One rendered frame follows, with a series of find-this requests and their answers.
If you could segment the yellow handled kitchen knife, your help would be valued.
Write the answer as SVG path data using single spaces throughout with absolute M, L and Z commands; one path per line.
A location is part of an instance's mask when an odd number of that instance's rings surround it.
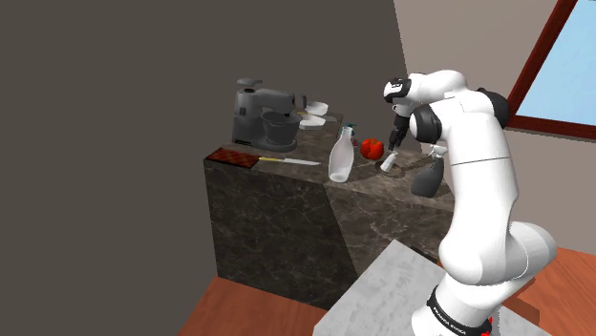
M 321 162 L 311 161 L 311 160 L 303 160 L 303 159 L 296 159 L 296 158 L 276 158 L 276 157 L 258 157 L 260 161 L 271 161 L 271 162 L 283 162 L 283 163 L 290 163 L 290 164 L 299 164 L 299 165 L 307 165 L 307 166 L 316 166 L 320 165 Z

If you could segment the grey stand mixer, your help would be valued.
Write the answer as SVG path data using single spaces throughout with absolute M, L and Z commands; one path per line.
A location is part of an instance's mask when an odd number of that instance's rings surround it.
M 256 89 L 262 80 L 240 78 L 233 113 L 232 141 L 257 149 L 288 153 L 297 147 L 303 117 L 296 109 L 296 94 Z

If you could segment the dark grey spray bottle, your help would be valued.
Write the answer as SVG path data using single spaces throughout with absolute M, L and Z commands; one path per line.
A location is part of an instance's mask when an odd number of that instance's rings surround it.
M 432 164 L 415 175 L 411 185 L 413 195 L 424 198 L 433 198 L 436 195 L 443 180 L 444 156 L 447 153 L 447 147 L 436 144 L 431 145 L 428 156 L 432 158 Z

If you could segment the red framed window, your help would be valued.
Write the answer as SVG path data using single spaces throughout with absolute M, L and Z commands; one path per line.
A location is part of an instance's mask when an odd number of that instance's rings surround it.
M 509 102 L 511 129 L 596 141 L 596 0 L 557 0 Z

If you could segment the dark marble kitchen counter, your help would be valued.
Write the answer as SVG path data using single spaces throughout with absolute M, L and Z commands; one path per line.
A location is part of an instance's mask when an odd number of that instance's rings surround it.
M 433 198 L 411 193 L 432 158 L 401 151 L 389 174 L 356 157 L 349 178 L 330 180 L 330 150 L 344 119 L 330 114 L 320 130 L 300 131 L 287 154 L 227 143 L 221 148 L 266 158 L 321 162 L 307 166 L 258 161 L 251 169 L 203 162 L 217 273 L 323 309 L 332 307 L 392 241 L 435 259 L 453 215 L 441 185 Z

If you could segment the red tomato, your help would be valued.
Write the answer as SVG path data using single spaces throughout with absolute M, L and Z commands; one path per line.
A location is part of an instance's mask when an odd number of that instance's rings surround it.
M 384 155 L 384 144 L 376 138 L 367 138 L 360 145 L 360 154 L 368 160 L 379 160 Z

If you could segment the red checkered cutting board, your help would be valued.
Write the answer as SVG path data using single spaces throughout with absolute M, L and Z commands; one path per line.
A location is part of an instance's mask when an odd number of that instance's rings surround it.
M 230 164 L 246 169 L 251 169 L 259 161 L 259 156 L 226 148 L 219 148 L 206 158 L 219 163 Z

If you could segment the grey marble robot stand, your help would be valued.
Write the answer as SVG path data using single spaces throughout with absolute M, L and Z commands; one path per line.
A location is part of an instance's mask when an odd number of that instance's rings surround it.
M 503 302 L 554 260 L 556 243 L 539 239 L 521 255 L 529 261 L 519 277 L 472 285 L 392 241 L 312 336 L 548 336 Z

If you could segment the white plate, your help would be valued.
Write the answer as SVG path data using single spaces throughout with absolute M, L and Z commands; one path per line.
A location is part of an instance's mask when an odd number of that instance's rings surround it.
M 318 115 L 302 115 L 299 128 L 302 130 L 320 130 L 325 125 L 326 120 Z

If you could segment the white glass bottle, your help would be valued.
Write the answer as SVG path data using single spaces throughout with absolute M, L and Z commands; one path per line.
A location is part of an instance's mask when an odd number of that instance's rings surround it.
M 340 137 L 334 144 L 329 159 L 329 178 L 334 182 L 345 182 L 350 175 L 354 160 L 351 145 L 351 129 L 343 127 Z

